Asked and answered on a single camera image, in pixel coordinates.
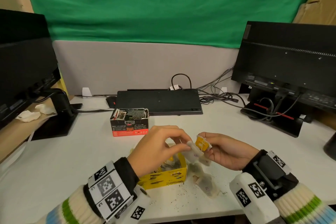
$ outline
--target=black mouse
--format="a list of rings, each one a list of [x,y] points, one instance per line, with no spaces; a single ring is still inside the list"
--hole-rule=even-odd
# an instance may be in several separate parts
[[[108,107],[115,108],[117,103],[117,96],[109,96],[106,98],[106,102],[108,104]]]

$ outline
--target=knit sleeve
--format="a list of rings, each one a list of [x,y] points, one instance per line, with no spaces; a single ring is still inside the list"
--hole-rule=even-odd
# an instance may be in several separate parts
[[[336,224],[336,212],[302,183],[274,204],[287,224]]]
[[[35,224],[103,224],[88,204],[83,186]]]

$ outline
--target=person's left hand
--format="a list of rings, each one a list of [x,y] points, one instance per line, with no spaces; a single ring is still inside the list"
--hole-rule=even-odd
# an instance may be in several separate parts
[[[171,138],[176,145],[169,147],[166,139]],[[178,152],[191,150],[186,143],[190,136],[178,126],[153,126],[128,156],[138,177],[157,170],[168,158]]]

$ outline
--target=computer monitor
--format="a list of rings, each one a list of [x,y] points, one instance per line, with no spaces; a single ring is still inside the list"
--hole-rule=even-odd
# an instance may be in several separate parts
[[[274,101],[274,115],[260,120],[297,137],[300,116],[310,107],[336,112],[336,26],[248,21],[234,66],[232,80],[252,87],[249,109],[267,114]]]
[[[61,76],[44,15],[0,9],[0,21],[0,129],[39,96],[53,94],[58,116],[34,138],[68,134],[76,114],[64,92],[50,88]]]

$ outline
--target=green backdrop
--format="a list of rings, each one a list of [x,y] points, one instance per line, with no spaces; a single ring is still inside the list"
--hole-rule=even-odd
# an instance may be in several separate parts
[[[31,0],[54,40],[237,48],[248,20],[291,22],[302,0]]]

